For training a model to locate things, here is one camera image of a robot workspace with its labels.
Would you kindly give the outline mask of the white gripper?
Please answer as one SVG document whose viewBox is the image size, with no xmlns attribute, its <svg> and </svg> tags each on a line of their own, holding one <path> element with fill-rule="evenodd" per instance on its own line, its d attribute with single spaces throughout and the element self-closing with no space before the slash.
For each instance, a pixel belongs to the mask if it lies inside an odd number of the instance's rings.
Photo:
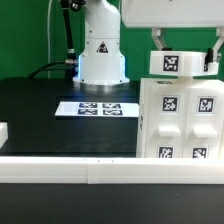
<svg viewBox="0 0 224 224">
<path fill-rule="evenodd" d="M 224 45 L 224 0 L 122 0 L 122 20 L 127 27 L 153 28 L 159 51 L 171 51 L 165 28 L 218 27 L 217 42 L 205 56 L 204 71 L 217 72 Z"/>
</svg>

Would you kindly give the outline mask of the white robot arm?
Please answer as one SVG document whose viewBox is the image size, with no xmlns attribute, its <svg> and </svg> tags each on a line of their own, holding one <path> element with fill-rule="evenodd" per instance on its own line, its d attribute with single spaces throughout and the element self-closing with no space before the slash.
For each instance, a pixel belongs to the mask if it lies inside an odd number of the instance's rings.
<svg viewBox="0 0 224 224">
<path fill-rule="evenodd" d="M 116 8 L 107 0 L 60 0 L 63 10 L 68 60 L 73 83 L 112 87 L 129 82 L 120 52 L 120 26 L 150 28 L 157 49 L 150 54 L 151 74 L 177 77 L 216 75 L 219 49 L 224 45 L 224 0 L 121 0 Z M 76 55 L 69 12 L 85 10 L 85 48 Z M 216 29 L 219 37 L 206 52 L 174 51 L 163 39 L 168 28 Z"/>
</svg>

